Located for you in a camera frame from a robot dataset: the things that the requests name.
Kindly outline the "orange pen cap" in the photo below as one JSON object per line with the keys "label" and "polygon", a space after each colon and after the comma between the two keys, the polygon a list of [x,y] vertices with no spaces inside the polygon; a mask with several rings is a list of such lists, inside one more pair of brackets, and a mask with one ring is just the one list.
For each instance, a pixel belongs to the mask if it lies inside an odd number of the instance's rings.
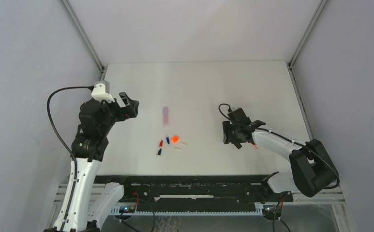
{"label": "orange pen cap", "polygon": [[180,137],[177,136],[177,135],[174,135],[174,136],[171,138],[171,141],[172,141],[173,143],[177,143],[179,140],[180,140]]}

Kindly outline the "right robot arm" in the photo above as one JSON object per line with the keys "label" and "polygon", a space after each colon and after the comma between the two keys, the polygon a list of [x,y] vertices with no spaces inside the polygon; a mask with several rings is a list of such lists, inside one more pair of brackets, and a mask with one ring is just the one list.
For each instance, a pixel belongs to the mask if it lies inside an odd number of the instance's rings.
{"label": "right robot arm", "polygon": [[261,181],[262,196],[274,201],[281,193],[299,191],[313,197],[324,189],[340,185],[339,173],[325,146],[318,139],[298,141],[289,139],[266,127],[261,120],[252,121],[240,107],[228,107],[222,122],[223,143],[241,149],[243,144],[263,147],[281,156],[290,164],[288,172],[273,172]]}

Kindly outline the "pink marker pen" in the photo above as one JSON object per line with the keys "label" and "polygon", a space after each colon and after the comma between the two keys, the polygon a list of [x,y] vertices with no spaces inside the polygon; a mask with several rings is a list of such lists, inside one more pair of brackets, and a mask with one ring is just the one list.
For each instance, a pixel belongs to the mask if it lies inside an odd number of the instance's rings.
{"label": "pink marker pen", "polygon": [[163,126],[167,128],[169,126],[169,114],[168,112],[163,113]]}

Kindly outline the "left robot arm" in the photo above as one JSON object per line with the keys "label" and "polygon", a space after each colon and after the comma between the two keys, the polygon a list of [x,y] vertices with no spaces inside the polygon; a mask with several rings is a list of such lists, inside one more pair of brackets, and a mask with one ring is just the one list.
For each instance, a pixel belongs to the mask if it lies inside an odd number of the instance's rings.
{"label": "left robot arm", "polygon": [[115,98],[94,98],[80,106],[80,124],[68,152],[72,158],[66,194],[49,232],[99,232],[120,200],[128,201],[133,195],[131,186],[113,182],[106,184],[101,196],[90,203],[93,183],[108,146],[107,135],[117,122],[138,115],[139,101],[125,92],[119,94],[123,107]]}

